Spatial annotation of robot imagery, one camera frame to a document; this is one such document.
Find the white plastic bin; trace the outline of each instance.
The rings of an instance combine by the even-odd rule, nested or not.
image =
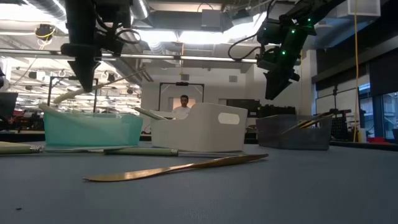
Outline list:
[[[152,145],[195,152],[241,151],[247,115],[242,108],[197,103],[185,119],[153,119]]]

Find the gray table surface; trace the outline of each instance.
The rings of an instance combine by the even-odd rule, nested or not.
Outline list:
[[[245,151],[270,156],[113,183],[81,178],[208,158],[0,157],[0,223],[398,223],[397,152]]]

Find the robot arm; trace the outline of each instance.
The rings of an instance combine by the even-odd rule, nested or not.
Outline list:
[[[268,70],[266,99],[273,100],[292,82],[299,81],[294,65],[308,35],[316,35],[313,25],[322,20],[333,8],[345,0],[301,0],[279,20],[265,19],[257,32],[261,44],[256,55],[257,66]],[[270,50],[265,45],[281,44]]]

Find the person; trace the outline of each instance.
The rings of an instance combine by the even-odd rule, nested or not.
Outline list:
[[[188,107],[189,97],[182,95],[180,97],[181,106],[174,108],[173,113],[189,114],[191,108]]]

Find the table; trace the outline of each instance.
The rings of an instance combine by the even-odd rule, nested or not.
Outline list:
[[[81,178],[208,158],[0,157],[0,223],[398,223],[397,152],[244,150],[270,156],[113,183]]]

